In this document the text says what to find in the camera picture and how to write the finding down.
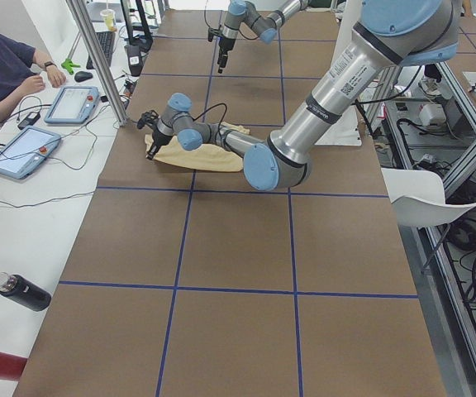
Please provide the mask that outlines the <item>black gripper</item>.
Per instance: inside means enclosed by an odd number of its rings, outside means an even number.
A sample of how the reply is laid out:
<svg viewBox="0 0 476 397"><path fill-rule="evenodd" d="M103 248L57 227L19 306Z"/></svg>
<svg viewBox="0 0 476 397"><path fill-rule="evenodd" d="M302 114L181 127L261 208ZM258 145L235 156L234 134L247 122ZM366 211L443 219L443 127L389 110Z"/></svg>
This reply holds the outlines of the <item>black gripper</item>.
<svg viewBox="0 0 476 397"><path fill-rule="evenodd" d="M170 143L170 135L163 133L158 128L153 130L151 136L153 141L146 152L146 158L148 160L153 160L155 158L161 146L167 146Z"/></svg>
<svg viewBox="0 0 476 397"><path fill-rule="evenodd" d="M228 61L228 52L234 48L234 39L222 36L219 40L220 54L218 56L218 74L222 74Z"/></svg>

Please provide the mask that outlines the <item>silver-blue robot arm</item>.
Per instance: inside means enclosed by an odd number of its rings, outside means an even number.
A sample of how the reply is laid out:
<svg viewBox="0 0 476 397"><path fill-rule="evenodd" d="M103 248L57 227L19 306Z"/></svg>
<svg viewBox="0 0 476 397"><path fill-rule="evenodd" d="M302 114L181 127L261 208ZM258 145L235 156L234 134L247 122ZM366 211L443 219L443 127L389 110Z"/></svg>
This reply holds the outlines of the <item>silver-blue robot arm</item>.
<svg viewBox="0 0 476 397"><path fill-rule="evenodd" d="M217 73L221 74L225 69L228 53L234 48L242 24L247 25L265 44L269 44L275 38L279 28L295 13L305 10L309 4L310 1L305 0L286 1L267 17L262 17L252 2L230 1L223 24L217 29L208 29L209 41L212 41L214 37L219 38Z"/></svg>
<svg viewBox="0 0 476 397"><path fill-rule="evenodd" d="M459 1L364 1L351 41L284 126L261 141L229 127L197 123L192 102L173 94L150 126L147 158L177 138L186 151L219 146L243 159L248 183L260 191L296 186L311 173L309 151L383 69L435 64L458 48Z"/></svg>

